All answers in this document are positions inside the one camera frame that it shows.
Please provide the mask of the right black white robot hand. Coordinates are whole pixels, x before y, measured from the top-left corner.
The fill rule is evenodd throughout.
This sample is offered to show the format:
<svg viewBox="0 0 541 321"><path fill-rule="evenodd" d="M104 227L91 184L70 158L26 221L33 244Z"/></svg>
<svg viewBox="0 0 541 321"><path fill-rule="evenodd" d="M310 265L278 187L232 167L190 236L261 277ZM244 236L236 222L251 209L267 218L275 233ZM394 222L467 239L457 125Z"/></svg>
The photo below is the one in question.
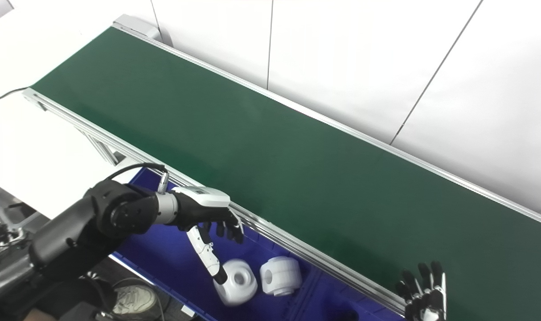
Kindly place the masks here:
<svg viewBox="0 0 541 321"><path fill-rule="evenodd" d="M447 320L447 276L440 261L418 264L421 280L407 269L396 283L397 294L405 301L407 321Z"/></svg>

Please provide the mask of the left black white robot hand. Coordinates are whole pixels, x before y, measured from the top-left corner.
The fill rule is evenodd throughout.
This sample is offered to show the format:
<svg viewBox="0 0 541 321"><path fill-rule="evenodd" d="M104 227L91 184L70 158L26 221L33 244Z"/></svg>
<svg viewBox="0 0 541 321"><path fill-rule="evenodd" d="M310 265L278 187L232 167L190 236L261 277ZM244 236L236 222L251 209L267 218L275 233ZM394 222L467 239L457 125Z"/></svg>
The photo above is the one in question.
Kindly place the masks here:
<svg viewBox="0 0 541 321"><path fill-rule="evenodd" d="M212 224L216 224L217 236L243 243L242 222L230 209L230 196L204 186L175 187L169 193L176 201L174 218L169 224L186 232L209 275L215 283L224 284L228 275L213 249L209 231Z"/></svg>

